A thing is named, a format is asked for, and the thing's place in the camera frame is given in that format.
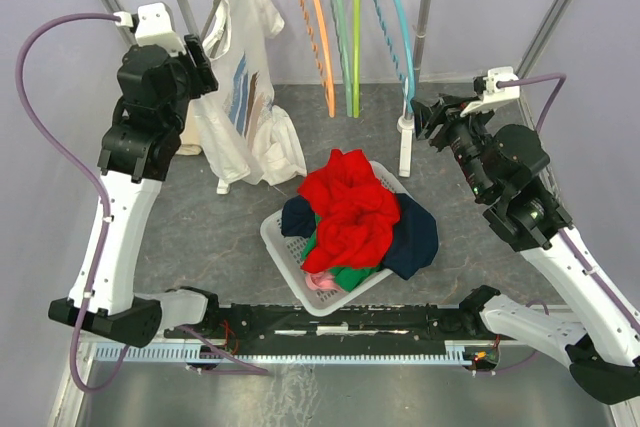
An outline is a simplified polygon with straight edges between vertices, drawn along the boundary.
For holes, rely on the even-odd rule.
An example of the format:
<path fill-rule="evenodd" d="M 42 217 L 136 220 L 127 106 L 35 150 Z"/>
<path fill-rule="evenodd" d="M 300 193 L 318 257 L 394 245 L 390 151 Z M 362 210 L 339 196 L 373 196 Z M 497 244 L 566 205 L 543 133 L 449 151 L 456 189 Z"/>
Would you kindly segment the white t shirt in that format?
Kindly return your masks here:
<path fill-rule="evenodd" d="M 271 186 L 305 176 L 289 114 L 276 105 L 265 42 L 285 22 L 271 0 L 221 0 L 203 41 L 218 89 L 192 102 L 200 146 L 219 181 Z"/>

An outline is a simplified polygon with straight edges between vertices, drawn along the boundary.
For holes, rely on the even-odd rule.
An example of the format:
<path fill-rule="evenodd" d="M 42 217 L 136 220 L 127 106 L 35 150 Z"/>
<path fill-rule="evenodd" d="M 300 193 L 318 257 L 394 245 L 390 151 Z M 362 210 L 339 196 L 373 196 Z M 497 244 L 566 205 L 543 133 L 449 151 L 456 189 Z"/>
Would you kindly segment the teal blue hanger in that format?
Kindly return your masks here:
<path fill-rule="evenodd" d="M 409 34 L 409 24 L 402 0 L 392 0 L 395 19 L 399 27 L 399 40 L 395 44 L 391 27 L 383 11 L 380 0 L 372 0 L 378 19 L 379 27 L 384 37 L 392 66 L 397 79 L 401 83 L 404 101 L 408 110 L 411 110 L 411 100 L 415 95 L 415 75 Z"/>

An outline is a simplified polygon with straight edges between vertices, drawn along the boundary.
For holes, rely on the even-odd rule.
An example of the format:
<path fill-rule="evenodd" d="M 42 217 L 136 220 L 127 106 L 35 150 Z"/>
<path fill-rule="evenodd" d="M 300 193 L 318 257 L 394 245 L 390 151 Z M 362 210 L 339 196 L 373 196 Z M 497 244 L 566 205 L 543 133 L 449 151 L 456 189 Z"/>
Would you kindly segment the red t shirt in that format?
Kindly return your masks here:
<path fill-rule="evenodd" d="M 298 194 L 319 217 L 316 245 L 302 264 L 305 272 L 372 268 L 381 262 L 401 209 L 363 151 L 332 150 L 327 164 L 308 174 Z"/>

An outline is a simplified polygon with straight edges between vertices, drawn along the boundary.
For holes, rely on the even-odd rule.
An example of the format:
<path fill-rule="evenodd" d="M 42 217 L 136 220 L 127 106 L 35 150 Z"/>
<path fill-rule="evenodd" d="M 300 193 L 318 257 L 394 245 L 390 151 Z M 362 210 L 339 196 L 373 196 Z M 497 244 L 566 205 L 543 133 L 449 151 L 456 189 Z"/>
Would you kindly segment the orange hanger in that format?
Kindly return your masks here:
<path fill-rule="evenodd" d="M 333 65 L 322 2 L 321 0 L 298 0 L 298 3 L 324 91 L 328 116 L 334 118 L 336 115 L 336 98 Z"/>

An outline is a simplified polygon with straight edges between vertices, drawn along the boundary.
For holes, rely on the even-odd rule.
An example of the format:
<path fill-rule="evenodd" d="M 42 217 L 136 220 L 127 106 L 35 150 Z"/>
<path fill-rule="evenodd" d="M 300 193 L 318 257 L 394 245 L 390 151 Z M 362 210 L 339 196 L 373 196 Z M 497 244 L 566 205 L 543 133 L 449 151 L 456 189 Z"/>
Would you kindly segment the navy blue t shirt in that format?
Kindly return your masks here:
<path fill-rule="evenodd" d="M 396 193 L 401 217 L 393 227 L 393 240 L 377 267 L 388 269 L 404 280 L 419 269 L 430 266 L 438 252 L 439 238 L 435 218 L 413 198 Z M 301 254 L 305 260 L 316 246 L 316 226 L 320 221 L 307 200 L 301 196 L 289 199 L 282 211 L 281 234 L 302 237 L 307 243 Z"/>

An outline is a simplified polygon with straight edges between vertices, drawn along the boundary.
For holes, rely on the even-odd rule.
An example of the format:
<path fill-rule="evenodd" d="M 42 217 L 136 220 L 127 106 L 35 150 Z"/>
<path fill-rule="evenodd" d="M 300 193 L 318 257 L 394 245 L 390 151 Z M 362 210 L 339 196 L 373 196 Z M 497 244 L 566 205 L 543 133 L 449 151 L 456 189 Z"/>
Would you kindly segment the yellow green hanger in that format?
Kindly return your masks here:
<path fill-rule="evenodd" d="M 360 116 L 360 21 L 361 0 L 352 0 L 352 40 L 353 40 L 353 73 L 352 73 L 352 115 Z"/>

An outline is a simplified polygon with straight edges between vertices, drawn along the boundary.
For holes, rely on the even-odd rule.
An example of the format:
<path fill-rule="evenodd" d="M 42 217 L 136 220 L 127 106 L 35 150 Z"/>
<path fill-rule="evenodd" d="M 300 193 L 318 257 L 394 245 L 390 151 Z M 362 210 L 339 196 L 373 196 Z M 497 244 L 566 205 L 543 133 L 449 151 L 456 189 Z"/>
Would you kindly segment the mint green hanger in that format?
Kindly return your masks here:
<path fill-rule="evenodd" d="M 343 86 L 345 89 L 346 112 L 347 116 L 354 118 L 354 100 L 353 100 L 353 80 L 351 71 L 351 55 L 350 44 L 347 33 L 346 11 L 344 0 L 330 0 L 332 18 L 336 40 L 338 44 L 338 53 L 342 74 Z"/>

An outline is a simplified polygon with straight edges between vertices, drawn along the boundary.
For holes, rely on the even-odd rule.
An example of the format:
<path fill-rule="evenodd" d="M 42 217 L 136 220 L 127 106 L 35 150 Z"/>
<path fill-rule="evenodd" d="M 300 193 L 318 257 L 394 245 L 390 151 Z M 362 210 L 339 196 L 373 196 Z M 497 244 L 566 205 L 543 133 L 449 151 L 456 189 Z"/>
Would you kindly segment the green t shirt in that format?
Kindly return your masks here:
<path fill-rule="evenodd" d="M 302 252 L 301 269 L 307 273 L 330 272 L 340 286 L 339 292 L 351 292 L 380 270 L 384 243 L 356 238 L 344 241 L 335 236 L 325 239 L 316 230 Z"/>

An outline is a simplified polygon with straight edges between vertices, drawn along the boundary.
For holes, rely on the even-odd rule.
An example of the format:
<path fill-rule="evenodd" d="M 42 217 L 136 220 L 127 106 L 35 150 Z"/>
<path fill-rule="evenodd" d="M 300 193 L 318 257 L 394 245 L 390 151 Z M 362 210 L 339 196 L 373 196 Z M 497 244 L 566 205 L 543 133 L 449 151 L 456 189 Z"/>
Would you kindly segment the pink t shirt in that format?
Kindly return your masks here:
<path fill-rule="evenodd" d="M 340 291 L 340 286 L 335 282 L 335 277 L 330 272 L 307 273 L 305 275 L 307 287 L 312 291 Z"/>

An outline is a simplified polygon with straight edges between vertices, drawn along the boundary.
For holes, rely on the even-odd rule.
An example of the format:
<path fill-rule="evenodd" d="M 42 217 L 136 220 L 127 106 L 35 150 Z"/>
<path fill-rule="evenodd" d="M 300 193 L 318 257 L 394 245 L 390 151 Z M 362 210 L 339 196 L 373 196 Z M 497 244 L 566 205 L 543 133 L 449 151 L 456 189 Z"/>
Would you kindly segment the grey hanger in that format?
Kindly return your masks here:
<path fill-rule="evenodd" d="M 206 37 L 210 34 L 211 29 L 215 25 L 217 11 L 221 5 L 221 2 L 222 0 L 211 0 L 211 8 L 209 10 L 208 16 L 204 22 L 204 26 L 200 34 L 202 41 L 206 39 Z"/>

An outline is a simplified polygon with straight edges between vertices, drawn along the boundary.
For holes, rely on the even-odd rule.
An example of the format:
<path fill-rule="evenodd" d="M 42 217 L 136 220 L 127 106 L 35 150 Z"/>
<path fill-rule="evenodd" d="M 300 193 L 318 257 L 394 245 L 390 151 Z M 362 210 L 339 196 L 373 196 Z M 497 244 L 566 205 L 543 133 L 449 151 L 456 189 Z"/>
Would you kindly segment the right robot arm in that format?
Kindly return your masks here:
<path fill-rule="evenodd" d="M 638 397 L 639 318 L 542 182 L 550 158 L 538 133 L 521 124 L 490 133 L 492 113 L 466 114 L 471 103 L 451 95 L 432 106 L 412 99 L 415 135 L 451 150 L 491 230 L 553 285 L 578 321 L 568 324 L 482 286 L 470 295 L 479 303 L 460 311 L 460 329 L 472 338 L 490 331 L 527 344 L 566 367 L 603 404 Z"/>

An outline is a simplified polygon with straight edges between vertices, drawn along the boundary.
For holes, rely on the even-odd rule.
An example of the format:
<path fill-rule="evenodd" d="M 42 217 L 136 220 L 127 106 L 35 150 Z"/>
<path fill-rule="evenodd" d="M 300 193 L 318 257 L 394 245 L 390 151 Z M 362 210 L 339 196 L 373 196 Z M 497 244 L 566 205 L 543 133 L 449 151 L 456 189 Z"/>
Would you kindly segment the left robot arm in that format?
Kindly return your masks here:
<path fill-rule="evenodd" d="M 98 159 L 106 193 L 76 281 L 67 296 L 51 302 L 48 316 L 137 348 L 182 324 L 212 336 L 221 325 L 215 295 L 191 287 L 137 294 L 133 280 L 151 208 L 181 145 L 188 105 L 215 91 L 217 80 L 200 40 L 187 35 L 175 45 L 130 48 L 117 81 L 121 96 Z"/>

